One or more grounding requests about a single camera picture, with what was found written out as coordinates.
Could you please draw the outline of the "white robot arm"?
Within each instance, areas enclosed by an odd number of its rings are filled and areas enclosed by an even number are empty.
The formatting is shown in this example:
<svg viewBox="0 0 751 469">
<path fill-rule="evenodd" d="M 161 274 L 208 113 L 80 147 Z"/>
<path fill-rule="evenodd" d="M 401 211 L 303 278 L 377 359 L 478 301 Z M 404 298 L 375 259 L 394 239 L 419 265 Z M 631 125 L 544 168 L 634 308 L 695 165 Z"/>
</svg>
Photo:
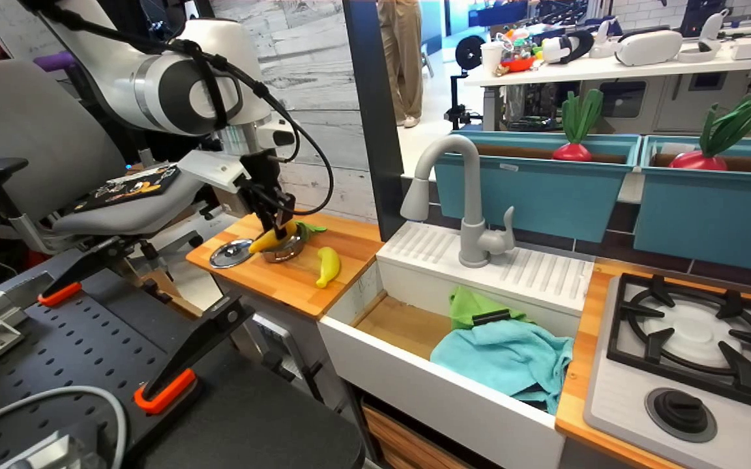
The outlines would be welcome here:
<svg viewBox="0 0 751 469">
<path fill-rule="evenodd" d="M 295 195 L 278 185 L 282 147 L 299 152 L 283 104 L 258 75 L 249 33 L 227 18 L 189 18 L 188 0 L 19 0 L 84 67 L 99 104 L 149 132 L 208 138 L 238 129 L 238 195 L 283 238 Z"/>
</svg>

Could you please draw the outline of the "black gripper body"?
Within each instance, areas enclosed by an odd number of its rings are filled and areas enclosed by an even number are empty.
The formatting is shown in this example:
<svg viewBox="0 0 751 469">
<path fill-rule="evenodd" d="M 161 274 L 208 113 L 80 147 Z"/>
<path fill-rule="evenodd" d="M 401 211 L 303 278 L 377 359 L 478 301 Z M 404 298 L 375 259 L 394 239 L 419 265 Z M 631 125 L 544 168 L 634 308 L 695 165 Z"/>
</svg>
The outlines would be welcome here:
<svg viewBox="0 0 751 469">
<path fill-rule="evenodd" d="M 282 229 L 295 215 L 295 195 L 282 190 L 275 156 L 270 152 L 247 155 L 239 165 L 247 173 L 243 190 L 247 208 L 266 229 Z"/>
</svg>

